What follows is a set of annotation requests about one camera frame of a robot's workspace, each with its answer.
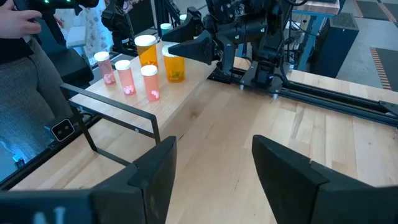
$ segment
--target black cable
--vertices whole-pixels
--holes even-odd
[[[292,30],[292,12],[293,10],[290,11],[289,15],[289,34],[287,35],[287,62],[290,64],[290,31]]]
[[[308,0],[304,0],[304,1],[300,2],[300,3],[296,3],[296,2],[292,2],[292,1],[290,1],[290,0],[285,0],[285,2],[291,4],[292,6],[302,6],[302,5],[304,5],[305,3],[307,3],[307,1],[308,1]]]
[[[297,52],[299,52],[299,50],[294,50],[294,49],[292,49],[292,50],[290,50],[290,55],[292,56],[292,59],[293,59],[293,61],[294,61],[294,65],[296,66],[297,65],[297,57],[296,57],[296,54],[297,54]]]
[[[283,33],[283,28],[284,28],[284,26],[282,26],[282,21],[281,21],[281,25],[280,25],[280,39],[282,40],[282,46],[285,46],[285,38],[284,38],[284,33]],[[284,70],[284,52],[282,53],[282,61],[281,61],[281,63],[280,63],[280,72],[281,72],[281,75],[279,75],[279,74],[277,74],[277,73],[275,73],[275,74],[273,74],[273,76],[277,76],[277,77],[279,77],[282,81],[283,81],[283,83],[286,85],[286,86],[290,86],[290,81],[287,79],[287,77],[286,77],[286,73],[285,73],[285,70]]]
[[[293,43],[295,41],[295,38],[294,37],[290,37],[289,39],[285,39],[285,45],[286,44],[291,44],[291,43]]]
[[[238,14],[239,16],[242,14],[242,12],[244,11],[244,8],[242,5],[239,5],[236,9],[235,9],[235,13]]]
[[[172,15],[170,14],[170,21],[171,21],[171,24],[172,24],[172,26],[173,26],[173,29],[175,28],[175,26],[174,26],[174,22],[173,22],[173,17],[172,17]]]
[[[292,27],[292,30],[294,30],[294,31],[296,31],[296,30],[299,30],[300,28],[301,28],[301,25],[303,24],[303,14],[301,14],[301,22],[300,22],[300,27],[296,24],[296,26],[298,27],[298,28],[296,28],[296,27]]]
[[[293,60],[294,60],[294,66],[297,66],[297,65],[299,65],[299,59],[298,59],[298,50],[295,50],[294,52],[293,52],[293,56],[294,56],[294,58],[293,58]]]
[[[317,35],[314,35],[314,34],[311,34],[311,33],[309,33],[309,32],[307,32],[306,30],[303,30],[303,28],[301,28],[299,25],[297,25],[297,23],[296,22],[294,22],[294,21],[292,21],[301,31],[303,31],[304,33],[306,33],[306,34],[308,34],[308,35],[312,35],[312,36],[317,36]]]
[[[245,42],[245,43],[243,43],[243,48],[242,48],[242,56],[243,57],[246,56],[247,51],[248,51],[248,43]]]

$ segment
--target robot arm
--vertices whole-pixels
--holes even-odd
[[[162,37],[181,43],[169,48],[171,54],[207,64],[220,60],[218,68],[230,77],[237,45],[250,42],[253,60],[261,65],[279,66],[283,49],[281,29],[292,10],[290,4],[283,5],[281,0],[207,0],[207,4],[210,14],[203,22],[198,17],[200,13],[190,7],[185,23]],[[239,7],[244,8],[241,16],[235,14]]]

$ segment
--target black linear rail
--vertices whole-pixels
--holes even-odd
[[[246,72],[247,70],[233,68],[233,75],[243,77],[250,74]],[[216,78],[212,77],[213,80],[219,82],[224,81],[217,80]],[[242,84],[241,82],[234,81],[233,78],[228,78],[228,81],[229,82],[226,83]],[[280,96],[290,98],[292,100],[398,127],[398,105],[384,101],[369,100],[303,83],[292,81],[287,82],[288,83],[281,86],[281,89],[278,92],[272,91],[271,89],[273,88],[271,87],[269,87],[269,89],[261,88],[260,85],[255,84],[253,80],[251,83],[245,83],[244,86],[258,91],[263,91],[268,94],[279,94]]]
[[[123,126],[123,127],[125,127],[125,128],[128,128],[128,129],[130,129],[130,130],[134,130],[134,131],[136,131],[136,132],[138,132],[138,133],[141,133],[141,134],[143,134],[143,135],[145,135],[145,136],[148,136],[148,137],[150,137],[150,138],[155,138],[154,133],[152,133],[152,132],[150,132],[150,131],[147,131],[147,130],[145,130],[145,129],[142,129],[142,128],[139,128],[139,127],[134,126],[134,125],[132,125],[132,124],[129,124],[129,123],[120,121],[120,120],[118,120],[118,119],[116,119],[116,118],[114,118],[114,117],[112,117],[112,116],[106,115],[106,114],[104,114],[104,113],[101,113],[101,112],[99,112],[99,111],[93,110],[93,109],[91,109],[91,108],[88,108],[88,107],[83,106],[83,105],[81,105],[81,104],[75,103],[75,102],[73,102],[73,101],[69,101],[69,104],[72,105],[72,106],[74,106],[74,107],[76,107],[76,108],[79,108],[79,109],[81,109],[81,110],[83,110],[83,111],[87,111],[87,112],[89,112],[89,113],[91,113],[91,114],[97,114],[98,116],[100,116],[100,117],[102,117],[102,118],[104,118],[104,119],[107,119],[108,121],[110,121],[110,122],[112,122],[112,123],[118,124],[118,125],[120,125],[120,126]]]
[[[283,87],[279,94],[292,100],[398,127],[398,117],[387,114],[391,111],[383,107],[381,102],[298,83],[292,83],[289,88]]]

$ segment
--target wooden table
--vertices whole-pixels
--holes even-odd
[[[236,59],[235,65],[249,64]],[[372,100],[398,103],[398,93],[293,71],[290,80]],[[102,121],[90,131],[109,151],[130,147],[133,160],[153,144]],[[396,128],[206,80],[162,131],[175,134],[177,170],[167,223],[276,223],[251,154],[262,134],[313,160],[373,186],[398,184]],[[16,189],[91,187],[122,169],[92,155],[78,138]]]

